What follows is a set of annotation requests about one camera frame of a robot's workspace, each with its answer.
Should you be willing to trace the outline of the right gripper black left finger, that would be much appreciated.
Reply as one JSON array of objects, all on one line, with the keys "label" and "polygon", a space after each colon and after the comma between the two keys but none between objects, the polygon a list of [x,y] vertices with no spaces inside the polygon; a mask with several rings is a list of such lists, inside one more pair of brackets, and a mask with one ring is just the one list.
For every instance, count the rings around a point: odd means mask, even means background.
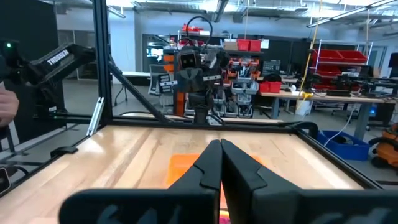
[{"label": "right gripper black left finger", "polygon": [[207,145],[167,189],[87,189],[69,196],[60,224],[217,224],[222,147]]}]

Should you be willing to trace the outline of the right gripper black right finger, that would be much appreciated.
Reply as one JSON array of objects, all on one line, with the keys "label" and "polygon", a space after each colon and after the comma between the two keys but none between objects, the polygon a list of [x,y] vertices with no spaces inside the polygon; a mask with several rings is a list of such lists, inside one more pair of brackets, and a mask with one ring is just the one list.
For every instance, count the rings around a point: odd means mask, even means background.
[{"label": "right gripper black right finger", "polygon": [[301,189],[221,140],[231,224],[398,224],[396,190]]}]

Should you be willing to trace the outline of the white bucket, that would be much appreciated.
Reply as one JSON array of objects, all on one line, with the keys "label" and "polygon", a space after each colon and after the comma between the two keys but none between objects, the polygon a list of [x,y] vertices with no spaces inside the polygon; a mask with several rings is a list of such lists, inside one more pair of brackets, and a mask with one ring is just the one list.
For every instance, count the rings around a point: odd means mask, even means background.
[{"label": "white bucket", "polygon": [[295,114],[306,116],[311,113],[313,101],[312,100],[298,100],[296,102]]}]

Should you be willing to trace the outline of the blue plastic bin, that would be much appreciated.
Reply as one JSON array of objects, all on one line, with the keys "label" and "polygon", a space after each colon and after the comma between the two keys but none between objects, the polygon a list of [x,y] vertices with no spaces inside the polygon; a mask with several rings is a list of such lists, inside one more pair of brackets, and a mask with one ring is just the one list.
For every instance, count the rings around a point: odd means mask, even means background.
[{"label": "blue plastic bin", "polygon": [[354,136],[339,131],[319,131],[317,140],[342,159],[366,161],[370,145]]}]

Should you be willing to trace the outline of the silver frame bracket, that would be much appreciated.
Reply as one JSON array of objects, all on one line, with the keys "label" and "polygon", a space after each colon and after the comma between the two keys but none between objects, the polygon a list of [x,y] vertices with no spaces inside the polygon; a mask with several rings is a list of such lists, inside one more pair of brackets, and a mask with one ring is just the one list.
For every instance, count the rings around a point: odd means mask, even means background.
[{"label": "silver frame bracket", "polygon": [[99,125],[100,120],[101,120],[103,108],[104,108],[104,98],[103,97],[99,97],[98,100],[97,100],[97,103],[95,105],[93,114],[91,116],[90,123],[88,125],[88,129],[87,129],[87,132],[86,132],[87,136],[92,136],[97,131],[98,125]]}]

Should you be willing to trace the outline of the person's hand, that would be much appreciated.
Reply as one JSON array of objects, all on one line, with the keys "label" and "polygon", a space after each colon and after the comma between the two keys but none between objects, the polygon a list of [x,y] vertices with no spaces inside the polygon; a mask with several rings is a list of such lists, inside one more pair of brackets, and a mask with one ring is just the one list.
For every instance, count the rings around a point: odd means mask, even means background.
[{"label": "person's hand", "polygon": [[19,100],[13,91],[0,88],[0,127],[7,126],[16,116]]}]

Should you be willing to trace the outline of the orange and clear pencil box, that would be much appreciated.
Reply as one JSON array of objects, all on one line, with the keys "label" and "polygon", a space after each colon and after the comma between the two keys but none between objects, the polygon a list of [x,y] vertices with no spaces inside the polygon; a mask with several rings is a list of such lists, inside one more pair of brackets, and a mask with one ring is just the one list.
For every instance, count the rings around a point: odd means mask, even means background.
[{"label": "orange and clear pencil box", "polygon": [[242,151],[173,155],[167,171],[167,190],[174,196],[170,224],[219,224],[222,202],[228,215],[246,222],[253,191],[265,186],[257,174],[261,167]]}]

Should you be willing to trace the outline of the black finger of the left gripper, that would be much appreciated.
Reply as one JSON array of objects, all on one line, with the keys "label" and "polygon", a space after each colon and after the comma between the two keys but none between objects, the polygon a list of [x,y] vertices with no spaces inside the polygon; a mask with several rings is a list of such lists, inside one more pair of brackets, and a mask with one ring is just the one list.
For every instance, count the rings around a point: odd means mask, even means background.
[{"label": "black finger of the left gripper", "polygon": [[192,68],[180,70],[178,72],[178,89],[182,92],[194,92]]},{"label": "black finger of the left gripper", "polygon": [[194,91],[203,91],[207,88],[210,76],[201,68],[194,69]]}]

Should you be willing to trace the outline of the long wooden workbench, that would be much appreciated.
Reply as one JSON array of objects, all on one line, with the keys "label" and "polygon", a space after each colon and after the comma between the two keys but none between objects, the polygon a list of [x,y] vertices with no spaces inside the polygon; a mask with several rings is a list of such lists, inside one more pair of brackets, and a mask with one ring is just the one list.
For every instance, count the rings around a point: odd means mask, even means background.
[{"label": "long wooden workbench", "polygon": [[[288,100],[303,100],[304,96],[295,95],[292,92],[287,92],[281,90],[279,93],[260,93],[261,96],[272,97],[273,105],[272,105],[272,116],[271,119],[277,119],[279,115],[279,100],[280,99],[288,99]],[[358,103],[361,105],[359,109],[358,120],[356,123],[356,128],[354,132],[354,137],[358,139],[363,139],[366,126],[368,125],[369,115],[371,105],[373,103],[389,103],[396,104],[398,103],[398,98],[366,98],[360,96],[328,96],[325,93],[314,94],[310,98],[306,98],[306,100],[313,101],[333,101],[338,103]]]}]

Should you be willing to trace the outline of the black monitor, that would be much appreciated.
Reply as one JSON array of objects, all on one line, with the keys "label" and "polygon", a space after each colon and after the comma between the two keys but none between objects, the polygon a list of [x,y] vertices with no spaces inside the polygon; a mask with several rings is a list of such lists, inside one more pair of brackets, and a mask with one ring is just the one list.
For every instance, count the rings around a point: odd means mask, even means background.
[{"label": "black monitor", "polygon": [[398,52],[391,53],[388,67],[391,69],[389,77],[398,78]]}]

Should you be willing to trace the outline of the black aluminium frame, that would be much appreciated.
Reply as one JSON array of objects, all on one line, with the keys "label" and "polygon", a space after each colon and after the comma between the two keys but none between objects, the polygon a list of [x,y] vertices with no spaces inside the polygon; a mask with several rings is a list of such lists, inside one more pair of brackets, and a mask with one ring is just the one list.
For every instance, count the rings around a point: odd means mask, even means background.
[{"label": "black aluminium frame", "polygon": [[[4,65],[0,68],[0,78],[16,85],[29,83],[39,89],[47,105],[56,107],[52,82],[67,77],[73,70],[95,61],[99,73],[99,95],[104,98],[101,122],[108,125],[142,126],[148,128],[200,129],[212,131],[245,131],[258,133],[294,133],[305,140],[315,141],[307,129],[294,129],[294,123],[260,123],[221,121],[217,125],[195,124],[193,119],[173,120],[157,110],[116,66],[110,52],[108,17],[105,13],[105,0],[94,0],[95,47],[65,44],[52,50],[38,62],[26,61],[17,51],[17,42],[0,39],[0,56]],[[149,111],[149,117],[113,115],[110,107],[110,77],[118,79],[130,93]]]}]

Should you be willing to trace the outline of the orange shop vacuum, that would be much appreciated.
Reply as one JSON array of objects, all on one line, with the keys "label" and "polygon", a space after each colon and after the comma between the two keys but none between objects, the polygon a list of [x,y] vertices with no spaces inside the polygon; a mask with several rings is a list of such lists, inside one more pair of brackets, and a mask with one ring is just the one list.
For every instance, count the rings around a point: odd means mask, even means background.
[{"label": "orange shop vacuum", "polygon": [[398,171],[398,123],[383,129],[382,136],[369,140],[368,144],[375,146],[371,159],[374,167],[391,167]]}]

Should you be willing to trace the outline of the black frame clamp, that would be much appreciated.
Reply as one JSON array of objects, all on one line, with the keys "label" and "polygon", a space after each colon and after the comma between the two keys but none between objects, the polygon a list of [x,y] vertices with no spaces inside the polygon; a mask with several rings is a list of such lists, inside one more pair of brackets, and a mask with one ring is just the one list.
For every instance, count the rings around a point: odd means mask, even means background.
[{"label": "black frame clamp", "polygon": [[74,154],[78,151],[77,147],[74,146],[63,146],[63,147],[58,147],[50,152],[50,157],[60,157],[65,154]]},{"label": "black frame clamp", "polygon": [[317,140],[319,129],[316,123],[309,121],[300,121],[292,124],[291,127],[294,129],[307,129],[309,136]]}]

